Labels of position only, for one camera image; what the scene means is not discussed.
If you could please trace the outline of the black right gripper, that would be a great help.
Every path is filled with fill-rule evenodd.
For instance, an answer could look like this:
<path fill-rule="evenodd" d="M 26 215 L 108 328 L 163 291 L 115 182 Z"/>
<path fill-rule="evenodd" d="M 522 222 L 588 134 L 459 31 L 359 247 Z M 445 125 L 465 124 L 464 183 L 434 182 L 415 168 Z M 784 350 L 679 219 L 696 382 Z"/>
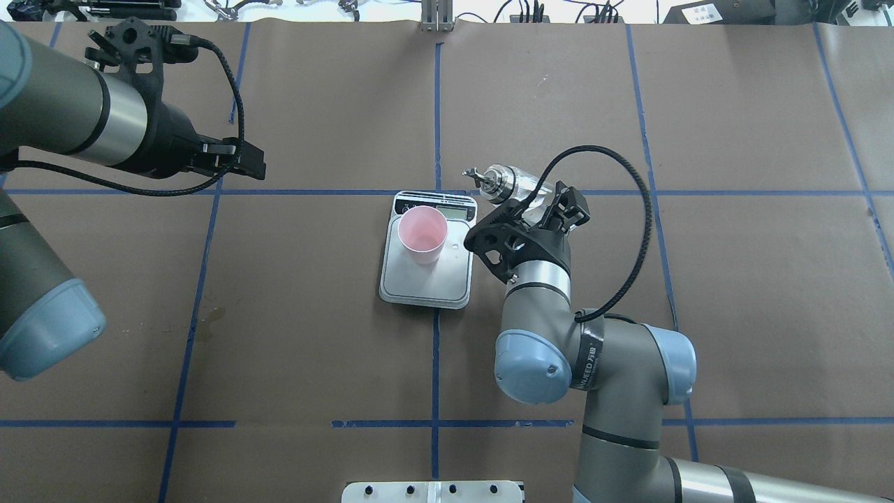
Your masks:
<path fill-rule="evenodd" d="M 528 261 L 549 262 L 571 273 L 571 246 L 562 231 L 572 231 L 591 219 L 587 200 L 577 188 L 556 185 L 553 229 L 531 227 L 525 223 L 543 218 L 545 197 L 537 197 L 532 203 L 525 203 L 523 198 L 508 198 L 498 204 L 497 210 L 504 214 L 510 229 L 510 235 L 504 241 L 505 277 L 511 277 L 521 264 Z"/>

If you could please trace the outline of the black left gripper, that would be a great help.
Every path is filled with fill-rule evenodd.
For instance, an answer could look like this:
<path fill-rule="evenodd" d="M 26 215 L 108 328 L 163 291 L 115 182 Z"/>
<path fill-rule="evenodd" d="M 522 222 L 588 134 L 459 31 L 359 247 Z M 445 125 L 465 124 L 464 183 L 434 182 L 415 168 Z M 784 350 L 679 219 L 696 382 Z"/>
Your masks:
<path fill-rule="evenodd" d="M 178 174 L 191 163 L 204 176 L 228 174 L 266 179 L 264 152 L 237 137 L 199 139 L 191 120 L 178 108 L 164 102 L 152 108 L 147 134 L 137 151 L 137 174 L 160 180 Z"/>

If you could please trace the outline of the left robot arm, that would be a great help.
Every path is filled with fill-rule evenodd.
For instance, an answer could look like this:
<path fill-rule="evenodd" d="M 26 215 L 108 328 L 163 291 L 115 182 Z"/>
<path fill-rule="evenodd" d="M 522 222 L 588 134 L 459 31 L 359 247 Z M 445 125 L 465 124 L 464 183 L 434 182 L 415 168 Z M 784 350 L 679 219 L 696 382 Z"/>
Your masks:
<path fill-rule="evenodd" d="M 244 131 L 244 104 L 226 55 L 212 41 L 170 25 L 127 18 L 90 31 L 92 47 L 77 60 L 2 23 L 2 173 L 35 169 L 108 190 L 157 198 L 204 191 L 226 175 L 264 180 L 264 152 Z M 233 93 L 237 134 L 199 134 L 185 112 L 163 100 L 165 66 L 215 55 Z M 205 182 L 146 190 L 56 163 L 26 160 L 23 147 L 124 173 L 162 180 L 181 173 Z M 35 378 L 105 331 L 108 320 L 9 194 L 2 194 L 2 372 Z"/>

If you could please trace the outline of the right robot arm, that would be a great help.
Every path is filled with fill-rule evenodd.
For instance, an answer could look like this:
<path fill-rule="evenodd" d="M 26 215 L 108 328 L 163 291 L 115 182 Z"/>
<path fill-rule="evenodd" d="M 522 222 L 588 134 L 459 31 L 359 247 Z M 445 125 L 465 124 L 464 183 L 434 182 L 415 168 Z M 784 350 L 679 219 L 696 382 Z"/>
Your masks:
<path fill-rule="evenodd" d="M 535 226 L 509 198 L 479 225 L 506 285 L 494 376 L 525 404 L 585 392 L 574 502 L 878 502 L 850 493 L 662 455 L 668 404 L 691 394 L 695 347 L 676 331 L 571 309 L 569 229 L 589 219 L 565 187 Z"/>

